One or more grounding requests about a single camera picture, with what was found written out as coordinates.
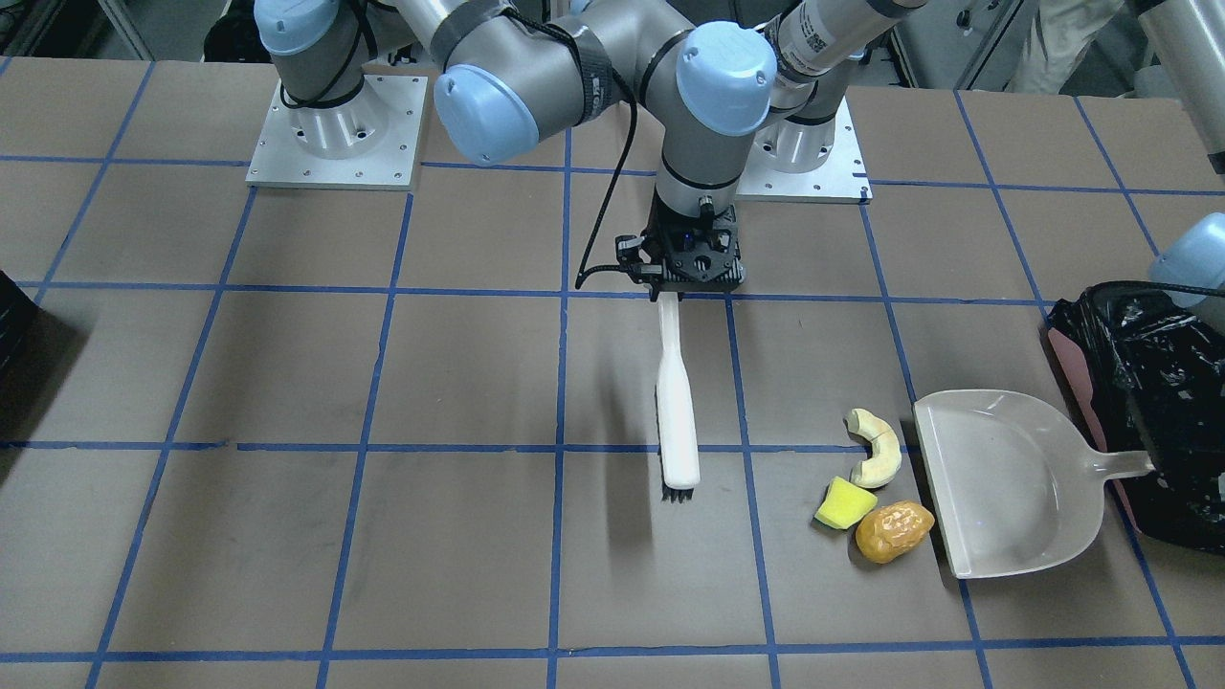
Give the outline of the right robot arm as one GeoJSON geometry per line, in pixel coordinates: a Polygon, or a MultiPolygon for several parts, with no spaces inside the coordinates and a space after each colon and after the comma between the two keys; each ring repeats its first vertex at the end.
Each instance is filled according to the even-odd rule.
{"type": "Polygon", "coordinates": [[[421,118],[365,65],[420,45],[440,71],[434,112],[477,166],[619,103],[655,116],[655,195],[644,230],[617,238],[612,271],[653,298],[744,283],[734,199],[777,76],[755,29],[695,26],[664,1],[586,1],[548,22],[512,1],[257,1],[254,22],[279,85],[250,184],[405,185],[421,118]]]}

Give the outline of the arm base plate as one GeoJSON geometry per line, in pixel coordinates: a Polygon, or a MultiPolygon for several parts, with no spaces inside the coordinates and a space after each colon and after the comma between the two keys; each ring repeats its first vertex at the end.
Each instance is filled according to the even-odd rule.
{"type": "Polygon", "coordinates": [[[780,121],[757,134],[737,183],[737,201],[867,204],[873,192],[862,166],[846,101],[829,123],[780,121]]]}
{"type": "Polygon", "coordinates": [[[246,183],[412,192],[428,94],[424,76],[385,75],[365,76],[354,101],[331,109],[290,109],[274,91],[246,183]]]}

